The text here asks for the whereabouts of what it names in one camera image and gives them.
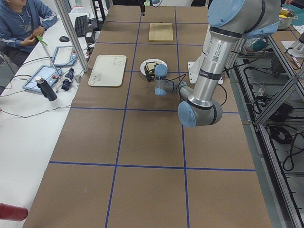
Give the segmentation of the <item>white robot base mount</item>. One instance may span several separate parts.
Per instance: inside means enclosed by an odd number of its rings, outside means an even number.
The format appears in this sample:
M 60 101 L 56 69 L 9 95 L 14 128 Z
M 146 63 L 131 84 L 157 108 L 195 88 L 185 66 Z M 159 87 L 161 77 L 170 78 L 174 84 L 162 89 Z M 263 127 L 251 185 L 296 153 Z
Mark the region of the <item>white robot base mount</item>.
M 210 29 L 210 25 L 208 25 L 208 28 L 207 28 L 207 33 L 205 36 L 201 55 L 197 58 L 196 61 L 188 62 L 188 74 L 189 74 L 189 79 L 190 79 L 191 84 L 195 84 L 197 81 L 200 67 L 202 65 L 202 62 L 206 56 L 207 49 L 209 47 L 209 41 L 211 39 L 211 33 L 210 33 L 209 29 Z

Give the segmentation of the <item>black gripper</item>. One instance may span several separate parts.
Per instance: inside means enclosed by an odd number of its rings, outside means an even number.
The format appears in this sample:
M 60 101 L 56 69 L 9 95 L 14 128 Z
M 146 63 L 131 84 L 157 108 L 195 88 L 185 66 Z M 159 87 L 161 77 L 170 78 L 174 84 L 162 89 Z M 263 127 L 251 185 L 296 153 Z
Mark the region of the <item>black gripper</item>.
M 147 79 L 147 82 L 152 82 L 155 80 L 155 73 L 154 69 L 153 70 L 145 70 L 145 77 Z

